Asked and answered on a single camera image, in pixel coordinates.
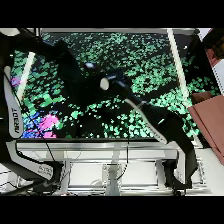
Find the brown fabric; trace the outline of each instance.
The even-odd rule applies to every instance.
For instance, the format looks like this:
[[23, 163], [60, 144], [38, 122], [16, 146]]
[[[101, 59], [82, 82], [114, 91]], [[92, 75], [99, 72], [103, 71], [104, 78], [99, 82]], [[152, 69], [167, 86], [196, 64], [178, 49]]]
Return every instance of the brown fabric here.
[[195, 105], [197, 103], [212, 98], [213, 95], [210, 92], [202, 92], [202, 93], [193, 93], [191, 97], [192, 97], [192, 103], [193, 105]]
[[189, 107], [188, 111], [224, 165], [224, 96], [207, 99]]

